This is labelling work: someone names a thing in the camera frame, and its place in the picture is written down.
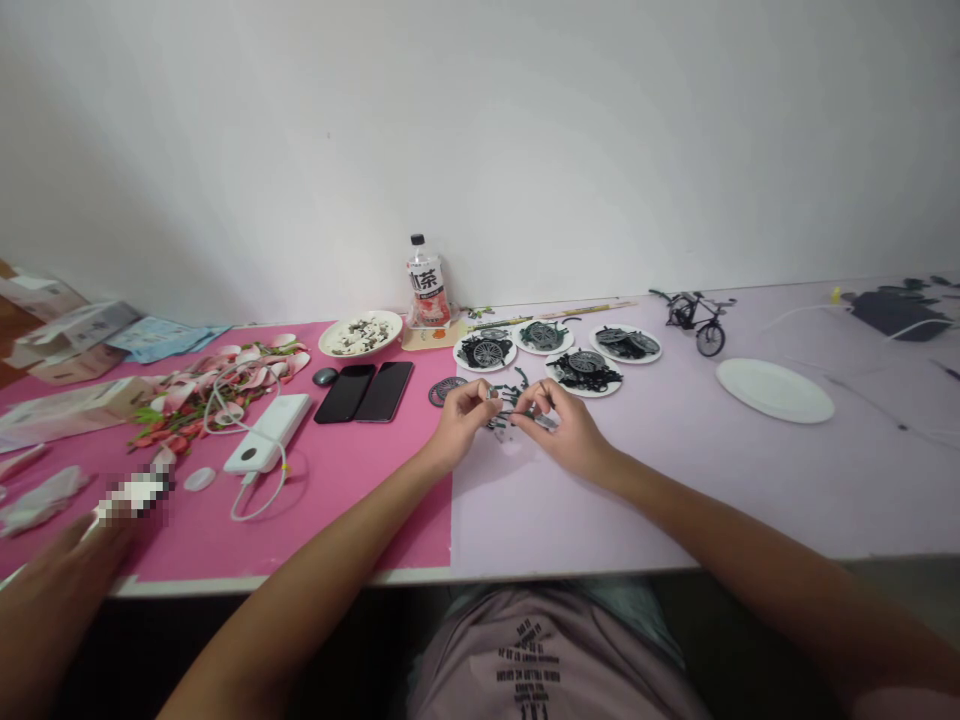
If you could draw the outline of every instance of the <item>hand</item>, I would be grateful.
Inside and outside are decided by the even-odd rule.
[[[491,393],[492,399],[487,400],[489,390],[486,380],[474,380],[447,394],[437,429],[421,451],[438,464],[444,475],[463,460],[477,430],[503,410],[503,400],[496,390]]]
[[[535,417],[556,409],[560,427],[554,431],[523,415],[533,408]],[[614,466],[626,456],[614,448],[597,428],[583,400],[553,380],[540,380],[520,396],[510,422],[532,437],[564,469],[601,487],[610,488]]]
[[[136,518],[78,518],[0,591],[0,718],[42,717],[132,546]]]

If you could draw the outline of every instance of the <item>small round lid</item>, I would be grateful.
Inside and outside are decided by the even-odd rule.
[[[187,478],[183,487],[190,492],[200,492],[213,482],[217,476],[217,471],[213,468],[200,468],[193,475]]]

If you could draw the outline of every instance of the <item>computer mouse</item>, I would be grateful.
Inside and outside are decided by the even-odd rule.
[[[339,377],[338,373],[333,368],[323,368],[317,370],[313,375],[313,384],[319,385],[320,387],[326,387],[327,385],[333,385],[333,381]]]

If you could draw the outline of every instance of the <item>bottle label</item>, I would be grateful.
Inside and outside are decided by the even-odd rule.
[[[443,273],[439,262],[408,263],[407,268],[410,270],[413,293],[419,299],[426,300],[443,292]]]
[[[407,263],[410,285],[419,315],[419,323],[427,326],[443,325],[450,320],[450,306],[443,289],[440,259]]]

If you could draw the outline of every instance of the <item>lavender table surface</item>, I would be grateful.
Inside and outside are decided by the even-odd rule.
[[[818,309],[761,332],[794,308],[828,304],[838,284],[844,291],[866,291],[890,281],[707,293],[739,300],[723,318],[726,348],[709,359],[698,354],[692,333],[664,327],[665,303],[655,297],[584,315],[569,323],[578,345],[589,347],[592,328],[622,322],[654,333],[664,351],[650,365],[622,364],[620,390],[587,400],[588,407],[620,449],[830,557],[960,552],[960,449],[898,429],[863,398],[824,378],[844,378],[912,427],[956,433],[960,382],[929,358],[960,369],[960,331],[927,343],[882,343],[882,334],[851,315]],[[514,306],[494,318],[588,304],[593,303]],[[960,317],[955,300],[935,309]],[[717,365],[735,357],[769,360],[810,378],[833,399],[835,416],[820,425],[797,425],[740,403],[715,377]],[[516,384],[514,368],[521,367],[534,381],[544,377],[543,363],[543,357],[520,351],[510,367],[483,377]],[[960,435],[952,437],[960,448]],[[499,439],[481,433],[454,472],[452,541],[452,565],[444,579],[696,565],[633,508],[568,475],[519,428],[510,427]]]

